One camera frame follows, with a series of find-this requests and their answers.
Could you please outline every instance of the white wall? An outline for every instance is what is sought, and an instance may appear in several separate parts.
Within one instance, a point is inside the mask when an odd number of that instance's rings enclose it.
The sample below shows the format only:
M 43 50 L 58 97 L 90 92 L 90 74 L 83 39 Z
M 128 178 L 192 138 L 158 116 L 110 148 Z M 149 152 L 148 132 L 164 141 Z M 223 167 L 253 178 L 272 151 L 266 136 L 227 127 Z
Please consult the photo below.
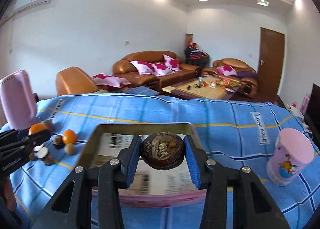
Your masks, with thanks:
M 0 26 L 0 78 L 26 69 L 33 92 L 49 98 L 56 96 L 57 72 L 70 66 L 111 74 L 132 52 L 182 56 L 186 11 L 173 0 L 52 0 L 29 8 Z
M 192 6 L 188 33 L 210 55 L 210 65 L 222 58 L 236 58 L 257 70 L 260 55 L 260 27 L 287 34 L 285 17 L 244 6 Z
M 313 83 L 320 85 L 320 14 L 312 0 L 296 0 L 287 28 L 287 64 L 280 97 L 300 107 Z

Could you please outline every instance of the blue gripper pad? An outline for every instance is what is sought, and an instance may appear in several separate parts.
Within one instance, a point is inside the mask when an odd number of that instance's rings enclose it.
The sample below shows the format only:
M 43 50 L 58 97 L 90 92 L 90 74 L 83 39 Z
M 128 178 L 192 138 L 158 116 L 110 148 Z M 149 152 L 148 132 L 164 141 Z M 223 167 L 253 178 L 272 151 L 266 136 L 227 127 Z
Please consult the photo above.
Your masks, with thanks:
M 139 157 L 140 157 L 140 145 L 141 145 L 142 140 L 141 140 L 141 137 L 137 136 L 137 135 L 133 137 L 133 140 L 134 139 L 136 139 L 137 142 L 135 143 L 135 146 L 132 149 L 131 158 L 129 161 L 129 165 L 127 167 L 127 179 L 125 181 L 127 184 L 127 187 L 130 187 L 130 185 L 133 182 L 134 175 L 136 174 L 136 169 L 137 169 Z
M 198 164 L 196 162 L 195 156 L 191 150 L 191 147 L 195 148 L 195 145 L 193 143 L 192 146 L 190 146 L 189 144 L 189 139 L 192 139 L 189 136 L 185 136 L 183 141 L 186 147 L 186 161 L 188 164 L 188 169 L 189 169 L 189 173 L 192 179 L 193 184 L 195 184 L 196 188 L 199 189 L 200 185 L 201 185 L 201 181 L 200 181 L 200 170 L 198 167 Z

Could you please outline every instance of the metal screw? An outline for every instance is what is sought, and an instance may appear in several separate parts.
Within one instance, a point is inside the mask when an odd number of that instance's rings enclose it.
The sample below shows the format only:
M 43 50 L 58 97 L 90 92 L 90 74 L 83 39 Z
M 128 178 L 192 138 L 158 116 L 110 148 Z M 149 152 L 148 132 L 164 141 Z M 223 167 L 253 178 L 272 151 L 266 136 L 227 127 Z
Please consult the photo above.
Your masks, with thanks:
M 206 162 L 209 166 L 214 166 L 216 164 L 216 161 L 213 159 L 208 159 Z
M 75 168 L 75 172 L 76 173 L 81 173 L 83 171 L 83 167 L 82 166 L 77 166 L 76 168 Z
M 119 160 L 114 158 L 114 159 L 110 160 L 110 164 L 113 165 L 113 166 L 114 165 L 118 165 L 119 164 Z
M 251 168 L 249 168 L 248 166 L 243 166 L 243 167 L 242 167 L 242 171 L 243 171 L 244 173 L 250 173 L 250 172 L 251 172 Z

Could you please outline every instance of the coffee table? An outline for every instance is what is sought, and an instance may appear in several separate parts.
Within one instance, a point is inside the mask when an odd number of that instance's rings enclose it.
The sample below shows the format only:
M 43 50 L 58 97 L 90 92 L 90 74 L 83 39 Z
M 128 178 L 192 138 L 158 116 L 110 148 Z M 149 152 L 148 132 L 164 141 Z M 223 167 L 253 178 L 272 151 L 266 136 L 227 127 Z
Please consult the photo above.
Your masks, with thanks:
M 218 77 L 215 76 L 203 76 L 204 81 L 206 82 L 215 82 Z M 216 88 L 210 88 L 208 86 L 201 86 L 201 88 L 193 87 L 194 84 L 199 83 L 199 78 L 193 78 L 184 82 L 179 82 L 167 87 L 163 87 L 162 91 L 169 96 L 191 100 L 196 98 L 208 98 L 208 99 L 220 99 L 220 100 L 230 100 L 232 96 L 240 89 L 240 86 L 233 88 L 234 93 L 228 92 L 222 87 L 217 86 Z

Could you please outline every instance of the pink thermos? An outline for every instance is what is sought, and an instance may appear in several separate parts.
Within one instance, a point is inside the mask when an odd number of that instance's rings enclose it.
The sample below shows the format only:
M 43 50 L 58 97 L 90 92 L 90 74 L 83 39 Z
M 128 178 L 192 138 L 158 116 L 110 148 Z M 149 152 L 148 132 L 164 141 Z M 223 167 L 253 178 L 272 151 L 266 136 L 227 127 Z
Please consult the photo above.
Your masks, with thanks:
M 38 123 L 36 100 L 25 70 L 0 80 L 0 99 L 11 129 L 26 129 Z
M 309 139 L 298 130 L 285 128 L 279 132 L 275 152 L 267 163 L 268 176 L 278 186 L 286 186 L 313 157 Z

